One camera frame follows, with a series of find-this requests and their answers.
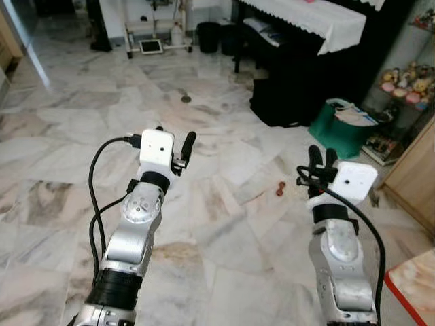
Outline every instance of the red table edge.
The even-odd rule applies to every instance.
[[[389,277],[389,273],[394,269],[395,268],[392,268],[391,270],[385,273],[385,277],[384,277],[385,284],[388,286],[389,290],[394,294],[394,296],[399,300],[402,306],[404,306],[406,311],[410,314],[410,316],[414,319],[414,321],[418,324],[418,326],[428,326],[428,324],[426,324],[424,320],[421,319],[418,312],[409,303],[409,301],[405,298],[402,292],[400,292],[400,290],[395,286],[395,284]]]

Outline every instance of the wooden cabinet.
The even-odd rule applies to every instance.
[[[3,71],[6,71],[7,67],[12,61],[12,53],[6,44],[6,40],[0,33],[0,67]]]
[[[0,8],[0,68],[5,71],[12,59],[21,57],[20,44],[14,37],[8,21]]]
[[[387,175],[381,189],[435,234],[434,118]]]

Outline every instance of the table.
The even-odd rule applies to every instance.
[[[418,326],[435,325],[435,249],[389,270],[385,284]]]

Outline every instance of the black trash bin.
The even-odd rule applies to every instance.
[[[237,44],[237,26],[222,26],[220,28],[220,50],[222,54],[225,56],[235,56]]]
[[[220,25],[216,22],[198,24],[199,50],[204,53],[217,52],[220,38]]]

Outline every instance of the shelf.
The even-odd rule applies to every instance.
[[[376,161],[376,163],[378,163],[381,166],[391,165],[400,158],[400,157],[399,158],[392,158],[390,160],[384,161],[383,158],[379,155],[379,153],[375,152],[367,145],[364,145],[362,147],[362,151],[364,153],[366,153],[368,156],[370,156],[374,161]]]
[[[418,29],[422,29],[423,31],[426,31],[426,32],[429,32],[429,33],[432,33],[432,34],[435,33],[435,29],[434,29],[433,25],[432,25],[432,28],[430,28],[430,27],[420,26],[420,25],[416,24],[415,22],[410,22],[409,24],[411,26],[414,26],[414,27],[418,28]]]
[[[401,102],[403,105],[405,105],[405,106],[407,106],[407,107],[410,107],[411,109],[413,109],[413,110],[415,110],[415,111],[418,111],[418,112],[423,112],[423,111],[425,111],[425,110],[422,110],[422,109],[417,108],[417,107],[415,106],[415,104],[409,103],[409,102],[406,100],[406,96],[404,96],[404,97],[396,97],[396,96],[394,96],[394,95],[392,94],[392,92],[386,92],[386,91],[384,91],[380,86],[375,86],[375,89],[377,89],[379,92],[382,92],[382,93],[388,95],[390,98],[392,98],[392,99],[394,99],[394,100],[396,100],[396,101],[398,101],[398,102]]]

